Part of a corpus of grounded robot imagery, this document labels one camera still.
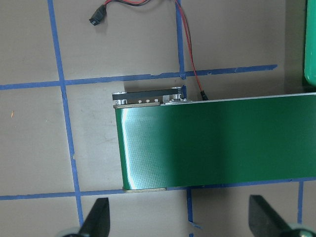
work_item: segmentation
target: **electrical connector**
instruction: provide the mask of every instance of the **electrical connector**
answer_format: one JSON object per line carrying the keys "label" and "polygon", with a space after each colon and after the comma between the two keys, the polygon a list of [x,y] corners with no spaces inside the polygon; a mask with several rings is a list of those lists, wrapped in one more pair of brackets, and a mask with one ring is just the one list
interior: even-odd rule
{"label": "electrical connector", "polygon": [[89,21],[92,25],[96,26],[99,25],[100,22],[104,19],[104,17],[107,15],[107,9],[105,5],[101,5],[91,16]]}
{"label": "electrical connector", "polygon": [[208,100],[204,90],[201,91],[202,100]]}

